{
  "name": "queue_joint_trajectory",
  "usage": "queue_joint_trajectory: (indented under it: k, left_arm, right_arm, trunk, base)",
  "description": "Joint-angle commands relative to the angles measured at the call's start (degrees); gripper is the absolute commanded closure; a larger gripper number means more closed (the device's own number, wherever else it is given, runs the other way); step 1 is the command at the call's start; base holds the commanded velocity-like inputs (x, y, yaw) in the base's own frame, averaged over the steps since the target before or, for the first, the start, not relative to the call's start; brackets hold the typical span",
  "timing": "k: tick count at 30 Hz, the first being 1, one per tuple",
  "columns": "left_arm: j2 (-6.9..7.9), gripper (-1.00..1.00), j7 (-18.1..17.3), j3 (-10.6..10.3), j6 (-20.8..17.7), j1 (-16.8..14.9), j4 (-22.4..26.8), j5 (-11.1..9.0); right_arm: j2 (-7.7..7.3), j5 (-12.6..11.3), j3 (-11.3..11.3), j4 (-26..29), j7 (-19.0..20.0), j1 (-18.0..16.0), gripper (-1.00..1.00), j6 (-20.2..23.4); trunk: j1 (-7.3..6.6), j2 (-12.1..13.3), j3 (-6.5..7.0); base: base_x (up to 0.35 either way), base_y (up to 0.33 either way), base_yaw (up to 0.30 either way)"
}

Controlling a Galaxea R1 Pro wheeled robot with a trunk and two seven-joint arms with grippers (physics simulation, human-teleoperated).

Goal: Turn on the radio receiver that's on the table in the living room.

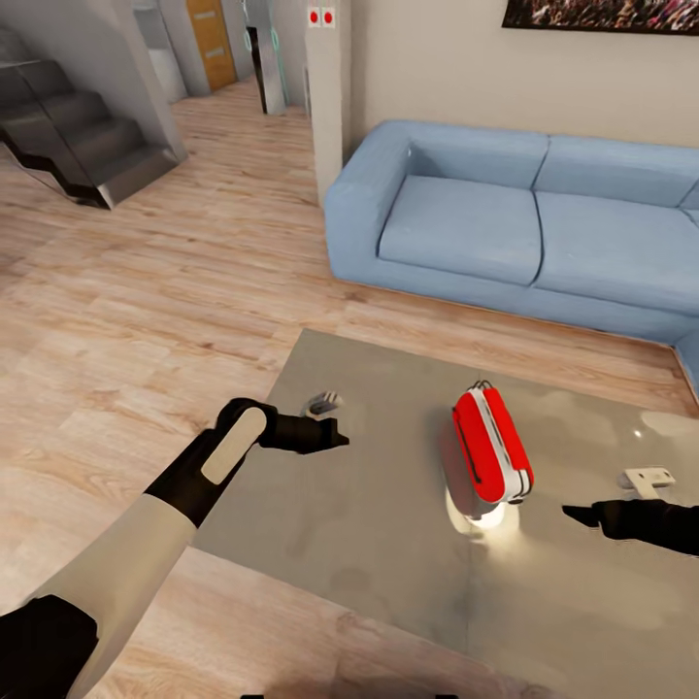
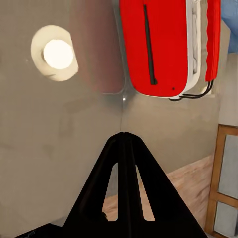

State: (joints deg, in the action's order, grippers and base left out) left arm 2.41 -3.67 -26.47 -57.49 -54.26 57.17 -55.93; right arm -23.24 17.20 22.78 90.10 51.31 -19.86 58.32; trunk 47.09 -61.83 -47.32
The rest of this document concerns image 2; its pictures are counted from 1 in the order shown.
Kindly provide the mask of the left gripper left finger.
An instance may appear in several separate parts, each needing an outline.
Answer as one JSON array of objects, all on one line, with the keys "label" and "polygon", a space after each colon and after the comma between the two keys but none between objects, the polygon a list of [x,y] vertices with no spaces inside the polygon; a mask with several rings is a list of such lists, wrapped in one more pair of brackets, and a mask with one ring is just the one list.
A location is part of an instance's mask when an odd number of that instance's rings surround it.
[{"label": "left gripper left finger", "polygon": [[[111,170],[118,163],[118,219],[99,221]],[[57,238],[132,238],[125,132],[110,137]]]}]

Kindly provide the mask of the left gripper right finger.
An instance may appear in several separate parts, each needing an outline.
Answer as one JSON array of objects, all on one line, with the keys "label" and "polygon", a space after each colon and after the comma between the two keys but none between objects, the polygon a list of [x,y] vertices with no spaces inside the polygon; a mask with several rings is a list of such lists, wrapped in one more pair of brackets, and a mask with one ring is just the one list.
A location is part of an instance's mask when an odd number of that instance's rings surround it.
[{"label": "left gripper right finger", "polygon": [[[143,140],[125,132],[132,238],[209,238]],[[136,165],[155,221],[143,216]]]}]

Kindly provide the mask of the radio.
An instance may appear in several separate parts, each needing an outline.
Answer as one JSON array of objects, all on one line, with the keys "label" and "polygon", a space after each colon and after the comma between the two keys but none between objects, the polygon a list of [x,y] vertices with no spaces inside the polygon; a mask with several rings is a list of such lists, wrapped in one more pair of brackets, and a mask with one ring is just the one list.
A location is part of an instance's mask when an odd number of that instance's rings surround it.
[{"label": "radio", "polygon": [[207,94],[217,77],[221,0],[208,0],[203,94],[185,94],[201,70],[200,0],[119,0],[130,81],[140,93],[180,101]]}]

